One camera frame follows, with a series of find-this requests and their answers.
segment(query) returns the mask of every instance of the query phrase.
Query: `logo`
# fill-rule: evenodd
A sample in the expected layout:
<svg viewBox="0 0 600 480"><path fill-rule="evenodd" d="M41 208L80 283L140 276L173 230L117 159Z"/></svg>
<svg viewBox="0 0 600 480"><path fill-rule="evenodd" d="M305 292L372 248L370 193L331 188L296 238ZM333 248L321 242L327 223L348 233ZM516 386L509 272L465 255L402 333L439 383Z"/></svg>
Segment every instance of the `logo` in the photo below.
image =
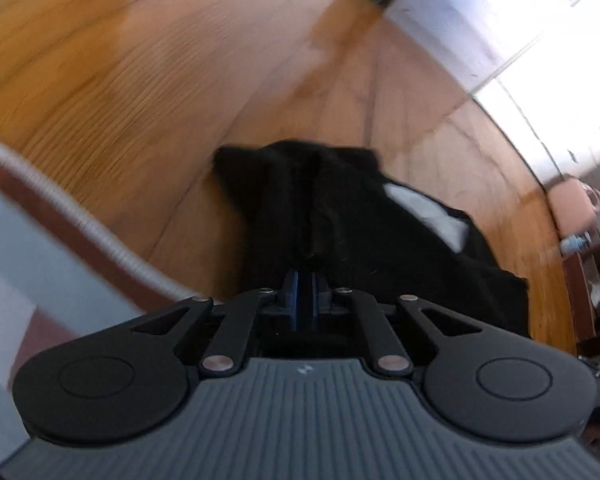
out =
<svg viewBox="0 0 600 480"><path fill-rule="evenodd" d="M311 365L305 364L302 367L298 367L298 373L302 374L302 375L307 375L310 372L314 371L314 367L312 367Z"/></svg>

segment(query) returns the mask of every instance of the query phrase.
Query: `metal rivet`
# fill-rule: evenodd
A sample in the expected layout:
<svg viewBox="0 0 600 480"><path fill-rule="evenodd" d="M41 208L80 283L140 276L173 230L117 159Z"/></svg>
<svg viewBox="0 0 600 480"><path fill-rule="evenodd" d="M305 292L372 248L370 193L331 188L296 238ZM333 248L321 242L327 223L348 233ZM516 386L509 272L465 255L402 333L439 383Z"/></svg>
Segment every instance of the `metal rivet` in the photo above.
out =
<svg viewBox="0 0 600 480"><path fill-rule="evenodd" d="M401 355L383 355L378 359L378 367L388 372L401 372L409 368L410 362Z"/></svg>
<svg viewBox="0 0 600 480"><path fill-rule="evenodd" d="M225 372L234 367L234 360L228 355L209 355L203 359L202 366L210 372Z"/></svg>

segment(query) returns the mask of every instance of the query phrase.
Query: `pink chair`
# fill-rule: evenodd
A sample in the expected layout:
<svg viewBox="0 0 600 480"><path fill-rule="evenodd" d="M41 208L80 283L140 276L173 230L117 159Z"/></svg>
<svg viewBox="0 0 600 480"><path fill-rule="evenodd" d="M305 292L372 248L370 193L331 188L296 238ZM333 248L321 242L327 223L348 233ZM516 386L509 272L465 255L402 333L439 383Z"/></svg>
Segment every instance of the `pink chair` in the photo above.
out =
<svg viewBox="0 0 600 480"><path fill-rule="evenodd" d="M600 213L600 192L577 178L552 187L547 193L560 238L581 235L592 229Z"/></svg>

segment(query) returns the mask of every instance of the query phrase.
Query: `black fabric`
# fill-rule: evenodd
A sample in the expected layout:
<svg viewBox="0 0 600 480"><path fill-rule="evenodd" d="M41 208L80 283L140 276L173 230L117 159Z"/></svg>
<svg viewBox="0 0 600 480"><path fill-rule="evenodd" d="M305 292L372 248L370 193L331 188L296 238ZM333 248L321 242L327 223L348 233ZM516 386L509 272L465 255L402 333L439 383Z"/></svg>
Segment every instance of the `black fabric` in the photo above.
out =
<svg viewBox="0 0 600 480"><path fill-rule="evenodd" d="M416 294L528 336L526 281L498 268L463 211L441 204L469 226L456 254L387 197L382 186L392 181L372 151L294 140L258 150L223 146L214 171L249 228L242 290L280 287L289 269L318 270L331 286L365 290L382 303Z"/></svg>

